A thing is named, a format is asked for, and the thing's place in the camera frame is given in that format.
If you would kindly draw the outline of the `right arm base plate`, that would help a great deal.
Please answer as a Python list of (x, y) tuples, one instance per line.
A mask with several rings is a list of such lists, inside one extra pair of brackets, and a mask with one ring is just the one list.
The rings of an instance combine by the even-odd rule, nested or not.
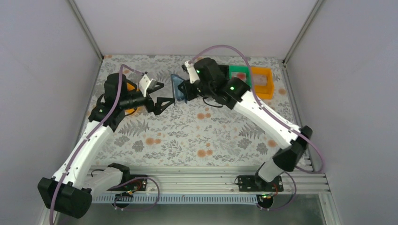
[(277, 176), (271, 182), (266, 182), (254, 175), (239, 175), (234, 184), (238, 185), (240, 192), (283, 192), (282, 177)]

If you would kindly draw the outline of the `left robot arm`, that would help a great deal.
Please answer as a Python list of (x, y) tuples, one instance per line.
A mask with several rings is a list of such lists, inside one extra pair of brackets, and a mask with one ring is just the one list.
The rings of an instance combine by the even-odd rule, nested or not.
[(93, 199), (106, 191), (122, 191), (127, 195), (145, 188), (146, 176), (131, 175), (129, 167), (118, 163), (111, 163), (99, 174), (87, 177), (96, 155), (126, 117), (127, 110), (143, 107), (159, 115), (175, 102), (169, 97), (153, 100), (151, 93), (164, 84), (147, 75), (143, 75), (132, 90), (128, 90), (130, 84), (123, 74), (107, 77), (105, 92), (97, 100), (86, 129), (68, 159), (51, 178), (42, 178), (38, 183), (38, 191), (48, 209), (81, 218)]

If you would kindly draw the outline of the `blue leather card holder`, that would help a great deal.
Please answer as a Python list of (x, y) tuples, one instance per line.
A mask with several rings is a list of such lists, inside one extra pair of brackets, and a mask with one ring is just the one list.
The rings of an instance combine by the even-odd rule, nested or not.
[(184, 79), (178, 76), (177, 74), (171, 74), (171, 84), (172, 84), (172, 90), (173, 90), (173, 97), (175, 99), (175, 104), (176, 102), (185, 102), (187, 103), (187, 99), (185, 95), (183, 94), (182, 91), (179, 90), (178, 86), (184, 82)]

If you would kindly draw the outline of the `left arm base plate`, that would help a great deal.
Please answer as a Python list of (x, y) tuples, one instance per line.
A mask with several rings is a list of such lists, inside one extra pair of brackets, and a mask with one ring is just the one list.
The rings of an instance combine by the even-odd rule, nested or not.
[(133, 174), (127, 179), (122, 179), (120, 187), (109, 188), (108, 191), (145, 191), (147, 184), (147, 175), (144, 174)]

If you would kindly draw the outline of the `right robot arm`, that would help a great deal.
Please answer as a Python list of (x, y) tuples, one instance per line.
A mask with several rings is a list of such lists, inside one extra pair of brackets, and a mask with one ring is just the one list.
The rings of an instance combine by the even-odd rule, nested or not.
[(312, 135), (310, 127), (299, 127), (285, 120), (262, 102), (244, 81), (237, 77), (227, 78), (214, 59), (207, 57), (196, 63), (188, 60), (182, 69), (189, 78), (178, 88), (188, 101), (197, 97), (212, 98), (251, 120), (277, 143), (280, 149), (258, 168), (257, 180), (269, 183), (283, 172), (295, 169), (308, 147)]

